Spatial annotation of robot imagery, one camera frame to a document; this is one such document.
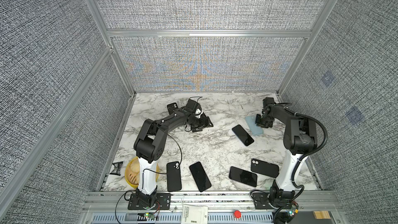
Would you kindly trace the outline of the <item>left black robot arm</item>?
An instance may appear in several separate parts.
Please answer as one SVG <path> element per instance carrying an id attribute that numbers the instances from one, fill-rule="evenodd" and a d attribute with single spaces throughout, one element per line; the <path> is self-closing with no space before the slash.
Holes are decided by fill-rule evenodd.
<path id="1" fill-rule="evenodd" d="M 134 149 L 140 163 L 140 182 L 136 189 L 139 202 L 153 206 L 157 196 L 156 168 L 162 156 L 169 132 L 183 125 L 189 125 L 191 132 L 200 132 L 213 127 L 210 118 L 203 112 L 197 113 L 182 108 L 159 120 L 147 119 L 137 136 Z"/>

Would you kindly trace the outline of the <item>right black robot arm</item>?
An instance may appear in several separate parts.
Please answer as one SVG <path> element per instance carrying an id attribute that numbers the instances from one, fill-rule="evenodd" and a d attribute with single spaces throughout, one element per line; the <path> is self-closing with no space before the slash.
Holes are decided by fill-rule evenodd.
<path id="1" fill-rule="evenodd" d="M 277 208 L 290 204 L 301 190 L 297 175 L 305 161 L 303 155 L 318 147 L 315 121 L 304 117 L 288 107 L 277 104 L 272 97 L 263 99 L 261 114 L 257 114 L 255 124 L 261 128 L 272 128 L 275 120 L 285 125 L 283 143 L 286 154 L 282 169 L 269 190 L 269 203 Z"/>

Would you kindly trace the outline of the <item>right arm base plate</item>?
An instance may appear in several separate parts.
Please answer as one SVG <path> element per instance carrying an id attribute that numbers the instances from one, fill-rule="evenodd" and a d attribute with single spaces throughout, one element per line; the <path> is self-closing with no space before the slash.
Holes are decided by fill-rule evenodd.
<path id="1" fill-rule="evenodd" d="M 264 193 L 259 191 L 253 192 L 251 194 L 255 209 L 273 209 L 269 203 L 268 195 L 268 192 Z"/>

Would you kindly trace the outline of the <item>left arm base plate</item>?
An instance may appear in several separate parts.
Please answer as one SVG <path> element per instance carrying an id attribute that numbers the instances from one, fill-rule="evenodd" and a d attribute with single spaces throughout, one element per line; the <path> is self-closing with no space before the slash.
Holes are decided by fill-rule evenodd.
<path id="1" fill-rule="evenodd" d="M 139 197 L 138 194 L 131 194 L 127 209 L 130 211 L 137 210 L 169 210 L 171 205 L 171 194 L 156 194 L 156 197 L 150 196 Z"/>

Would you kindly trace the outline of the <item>black phone screen up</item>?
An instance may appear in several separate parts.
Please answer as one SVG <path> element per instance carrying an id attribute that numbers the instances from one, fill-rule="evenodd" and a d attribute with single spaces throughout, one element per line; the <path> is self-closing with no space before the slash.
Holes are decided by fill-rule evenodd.
<path id="1" fill-rule="evenodd" d="M 249 146 L 254 143 L 254 139 L 240 124 L 233 127 L 232 131 L 245 146 Z"/>

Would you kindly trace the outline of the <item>light blue phone case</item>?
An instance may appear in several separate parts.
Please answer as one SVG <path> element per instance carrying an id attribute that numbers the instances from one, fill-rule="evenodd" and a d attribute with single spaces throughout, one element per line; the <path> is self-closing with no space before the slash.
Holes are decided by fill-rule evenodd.
<path id="1" fill-rule="evenodd" d="M 253 136 L 260 136 L 264 133 L 263 129 L 256 124 L 256 115 L 246 116 L 245 121 Z"/>

